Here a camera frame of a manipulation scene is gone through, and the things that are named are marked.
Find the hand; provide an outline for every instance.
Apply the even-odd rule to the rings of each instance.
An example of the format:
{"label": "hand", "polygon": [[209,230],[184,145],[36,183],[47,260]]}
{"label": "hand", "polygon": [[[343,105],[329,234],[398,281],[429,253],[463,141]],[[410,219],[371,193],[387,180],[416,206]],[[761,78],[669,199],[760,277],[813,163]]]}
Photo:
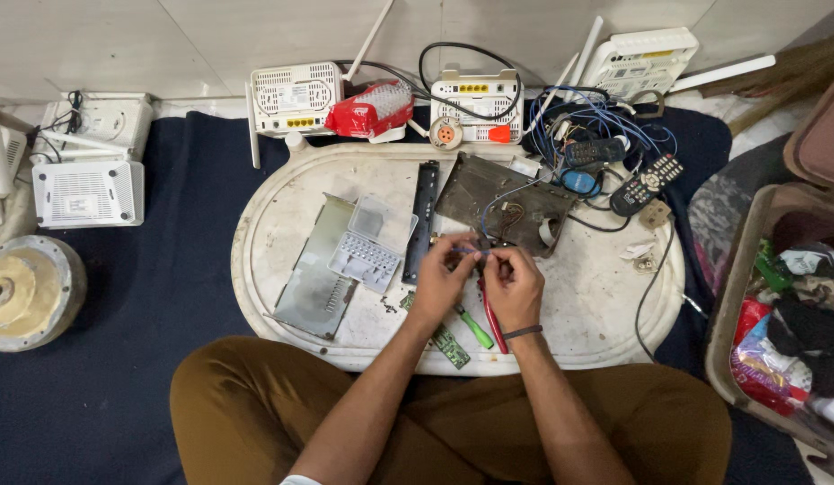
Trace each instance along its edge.
{"label": "hand", "polygon": [[[419,267],[417,280],[417,294],[409,317],[416,325],[421,325],[427,331],[426,336],[432,336],[444,315],[461,299],[461,293],[468,281],[471,270],[480,260],[482,253],[454,253],[452,249],[473,248],[470,241],[474,233],[455,234],[442,237],[435,242],[435,246],[425,256]],[[448,259],[463,255],[454,271],[447,269]]]}
{"label": "hand", "polygon": [[492,249],[483,277],[486,298],[504,333],[539,325],[545,278],[527,251]]}

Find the brown trousers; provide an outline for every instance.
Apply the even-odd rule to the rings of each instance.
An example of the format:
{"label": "brown trousers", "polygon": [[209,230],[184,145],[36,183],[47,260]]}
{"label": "brown trousers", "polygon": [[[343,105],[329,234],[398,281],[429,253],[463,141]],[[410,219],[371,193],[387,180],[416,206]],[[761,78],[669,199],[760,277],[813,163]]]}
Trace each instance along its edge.
{"label": "brown trousers", "polygon": [[[706,384],[653,364],[565,374],[639,483],[723,481],[731,423]],[[257,337],[199,348],[171,385],[186,479],[278,483],[354,379]],[[521,376],[414,376],[371,481],[551,482]]]}

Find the white tiled wall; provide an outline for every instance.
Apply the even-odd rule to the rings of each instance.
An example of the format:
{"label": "white tiled wall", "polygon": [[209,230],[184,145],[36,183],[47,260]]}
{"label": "white tiled wall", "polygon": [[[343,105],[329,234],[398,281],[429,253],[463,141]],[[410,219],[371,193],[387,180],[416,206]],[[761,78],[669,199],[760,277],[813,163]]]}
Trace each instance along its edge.
{"label": "white tiled wall", "polygon": [[[0,0],[0,97],[52,100],[84,87],[157,97],[243,94],[259,67],[352,58],[385,0]],[[396,0],[367,59],[416,71],[422,47],[470,42],[551,82],[596,15],[611,33],[686,26],[702,50],[690,69],[781,49],[834,9],[834,0]],[[441,68],[498,69],[458,49]],[[357,81],[379,76],[366,69]]]}

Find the person's right hand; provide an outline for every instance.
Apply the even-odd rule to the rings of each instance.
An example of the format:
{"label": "person's right hand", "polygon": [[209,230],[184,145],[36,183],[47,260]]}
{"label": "person's right hand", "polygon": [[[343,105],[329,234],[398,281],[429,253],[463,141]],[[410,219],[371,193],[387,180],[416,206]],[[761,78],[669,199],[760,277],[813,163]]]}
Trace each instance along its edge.
{"label": "person's right hand", "polygon": [[504,333],[539,325],[545,278],[527,251],[492,249],[483,277],[488,303]]}

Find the dark blue mat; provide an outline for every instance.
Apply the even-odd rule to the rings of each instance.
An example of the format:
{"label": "dark blue mat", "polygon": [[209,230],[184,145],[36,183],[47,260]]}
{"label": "dark blue mat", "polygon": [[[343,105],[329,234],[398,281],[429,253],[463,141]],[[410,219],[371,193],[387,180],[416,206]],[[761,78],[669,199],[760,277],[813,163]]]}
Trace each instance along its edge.
{"label": "dark blue mat", "polygon": [[[426,125],[426,109],[415,116]],[[667,110],[665,123],[690,171],[671,199],[685,207],[724,166],[730,138],[723,123],[689,111]],[[231,238],[252,194],[288,157],[281,141],[260,137],[254,170],[246,137],[245,120],[196,112],[158,120],[144,158],[142,226],[42,232],[85,261],[88,301],[55,342],[0,354],[0,484],[184,482],[168,415],[171,375],[193,349],[252,334],[230,283]],[[701,375],[705,327],[685,305],[658,358]],[[787,436],[746,414],[733,418],[728,482],[811,483]]]}

